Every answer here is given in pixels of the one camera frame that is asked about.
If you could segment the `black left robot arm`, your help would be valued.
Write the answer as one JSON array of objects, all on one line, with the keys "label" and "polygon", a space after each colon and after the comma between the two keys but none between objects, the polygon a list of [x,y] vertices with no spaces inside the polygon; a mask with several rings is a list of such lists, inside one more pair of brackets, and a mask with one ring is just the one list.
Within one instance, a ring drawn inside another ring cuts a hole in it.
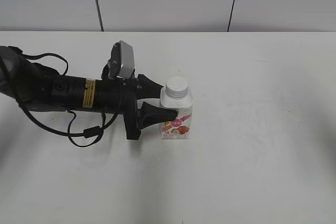
[{"label": "black left robot arm", "polygon": [[141,130],[173,121],[177,111],[139,100],[158,99],[162,86],[145,75],[135,75],[133,48],[115,43],[101,79],[69,76],[38,63],[13,46],[1,47],[1,93],[16,100],[27,117],[33,112],[86,111],[124,118],[127,139],[138,140]]}]

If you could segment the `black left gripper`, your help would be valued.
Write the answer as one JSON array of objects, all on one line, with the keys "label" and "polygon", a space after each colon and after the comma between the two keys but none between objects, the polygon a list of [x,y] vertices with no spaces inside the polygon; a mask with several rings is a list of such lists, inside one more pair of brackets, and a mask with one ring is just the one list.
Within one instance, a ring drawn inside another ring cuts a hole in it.
[{"label": "black left gripper", "polygon": [[142,129],[177,118],[177,111],[153,106],[143,102],[140,109],[137,106],[137,95],[161,95],[162,85],[150,80],[143,74],[137,78],[116,78],[114,80],[99,80],[96,82],[94,97],[95,111],[112,114],[112,118],[103,124],[103,129],[109,128],[119,114],[123,115],[124,127],[128,140],[138,140]]}]

